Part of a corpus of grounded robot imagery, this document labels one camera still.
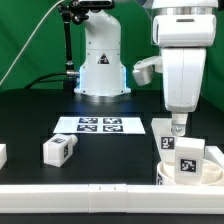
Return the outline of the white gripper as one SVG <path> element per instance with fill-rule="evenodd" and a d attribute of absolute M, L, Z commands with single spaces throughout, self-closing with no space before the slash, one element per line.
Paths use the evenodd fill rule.
<path fill-rule="evenodd" d="M 138 61 L 133 76 L 139 86 L 152 81 L 153 72 L 163 75 L 165 107 L 172 111 L 171 131 L 184 136 L 189 112 L 196 109 L 204 65 L 205 48 L 162 48 L 159 56 Z"/>

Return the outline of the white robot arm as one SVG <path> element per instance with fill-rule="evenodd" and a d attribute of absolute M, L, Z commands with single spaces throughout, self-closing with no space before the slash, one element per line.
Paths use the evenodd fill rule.
<path fill-rule="evenodd" d="M 165 107 L 172 113 L 170 131 L 183 136 L 188 114 L 196 109 L 204 72 L 206 48 L 213 44 L 218 0 L 138 0 L 157 12 L 152 21 L 153 42 L 160 54 L 134 65 L 138 85 L 151 82 L 155 72 L 163 75 Z M 93 101 L 126 94 L 126 71 L 120 61 L 120 23 L 105 11 L 89 10 L 85 22 L 86 59 L 74 90 Z"/>

